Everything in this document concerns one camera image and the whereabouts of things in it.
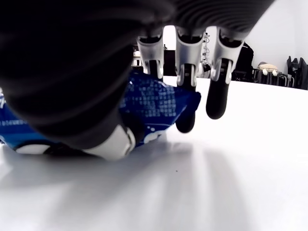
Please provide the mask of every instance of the beige object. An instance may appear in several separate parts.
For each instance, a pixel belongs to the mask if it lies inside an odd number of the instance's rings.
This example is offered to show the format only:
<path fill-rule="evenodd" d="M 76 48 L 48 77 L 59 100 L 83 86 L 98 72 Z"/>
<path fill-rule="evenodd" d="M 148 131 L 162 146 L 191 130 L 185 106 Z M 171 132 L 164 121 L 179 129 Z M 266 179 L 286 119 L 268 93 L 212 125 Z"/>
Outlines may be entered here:
<path fill-rule="evenodd" d="M 265 76 L 268 75 L 268 71 L 267 71 L 266 69 L 263 69 L 263 70 L 262 70 L 262 73 L 263 73 Z"/>
<path fill-rule="evenodd" d="M 258 69 L 259 70 L 266 69 L 268 72 L 273 72 L 273 71 L 278 72 L 278 68 L 272 64 L 259 64 Z"/>
<path fill-rule="evenodd" d="M 277 76 L 277 75 L 278 75 L 277 71 L 273 70 L 273 76 Z"/>

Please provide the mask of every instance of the robotic hand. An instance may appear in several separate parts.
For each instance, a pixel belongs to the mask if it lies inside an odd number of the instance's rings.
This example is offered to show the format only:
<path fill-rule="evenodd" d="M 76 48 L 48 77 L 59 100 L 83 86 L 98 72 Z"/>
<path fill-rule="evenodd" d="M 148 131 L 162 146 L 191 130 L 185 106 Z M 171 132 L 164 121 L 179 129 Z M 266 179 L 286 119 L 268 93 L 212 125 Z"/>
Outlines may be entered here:
<path fill-rule="evenodd" d="M 144 72 L 163 80 L 163 28 L 176 26 L 177 85 L 195 90 L 203 32 L 217 26 L 206 111 L 218 119 L 244 39 L 273 1 L 10 1 L 0 6 L 0 86 L 15 114 L 45 137 L 117 160 L 138 136 L 118 112 L 130 44 L 137 38 Z M 179 131 L 189 132 L 194 118 L 184 111 Z"/>

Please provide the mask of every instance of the black fingertip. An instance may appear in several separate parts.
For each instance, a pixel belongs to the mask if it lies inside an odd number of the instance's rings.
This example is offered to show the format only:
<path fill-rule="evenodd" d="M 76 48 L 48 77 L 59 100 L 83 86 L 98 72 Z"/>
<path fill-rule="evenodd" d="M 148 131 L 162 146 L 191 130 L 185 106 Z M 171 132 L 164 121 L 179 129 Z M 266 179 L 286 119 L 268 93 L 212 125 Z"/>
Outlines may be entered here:
<path fill-rule="evenodd" d="M 208 90 L 206 113 L 211 119 L 219 119 L 226 111 L 229 84 L 212 81 Z"/>
<path fill-rule="evenodd" d="M 179 116 L 176 121 L 177 129 L 182 133 L 190 132 L 194 127 L 195 113 L 193 115 Z"/>

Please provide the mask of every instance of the blue snack bag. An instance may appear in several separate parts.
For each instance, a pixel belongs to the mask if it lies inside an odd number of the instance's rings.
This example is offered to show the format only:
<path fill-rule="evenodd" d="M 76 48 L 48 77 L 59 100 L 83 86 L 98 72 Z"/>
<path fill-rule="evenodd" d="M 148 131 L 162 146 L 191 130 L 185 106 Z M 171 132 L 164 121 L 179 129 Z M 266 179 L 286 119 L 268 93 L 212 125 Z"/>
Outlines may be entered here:
<path fill-rule="evenodd" d="M 132 71 L 128 78 L 121 113 L 131 113 L 144 124 L 145 136 L 136 146 L 155 140 L 173 125 L 180 114 L 193 114 L 201 94 L 166 85 L 143 72 Z"/>
<path fill-rule="evenodd" d="M 130 113 L 143 123 L 145 136 L 136 144 L 140 146 L 160 136 L 185 109 L 194 112 L 200 99 L 198 92 L 169 86 L 151 75 L 132 71 L 119 111 L 123 115 Z M 59 150 L 70 150 L 60 142 L 48 140 L 27 122 L 18 119 L 7 106 L 3 94 L 0 95 L 0 140 L 25 154 L 53 154 Z"/>
<path fill-rule="evenodd" d="M 20 153 L 42 154 L 55 144 L 34 131 L 26 121 L 17 118 L 0 95 L 0 140 Z"/>

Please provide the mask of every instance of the white table surface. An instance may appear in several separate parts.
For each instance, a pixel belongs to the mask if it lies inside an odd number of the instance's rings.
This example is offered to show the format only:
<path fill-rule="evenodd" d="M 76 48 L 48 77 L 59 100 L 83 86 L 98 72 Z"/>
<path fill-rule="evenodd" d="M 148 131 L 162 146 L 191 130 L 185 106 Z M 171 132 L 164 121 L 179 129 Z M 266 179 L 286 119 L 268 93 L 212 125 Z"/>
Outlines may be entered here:
<path fill-rule="evenodd" d="M 175 84 L 174 77 L 165 82 Z M 220 120 L 129 158 L 0 151 L 3 231 L 307 231 L 308 91 L 232 82 Z"/>

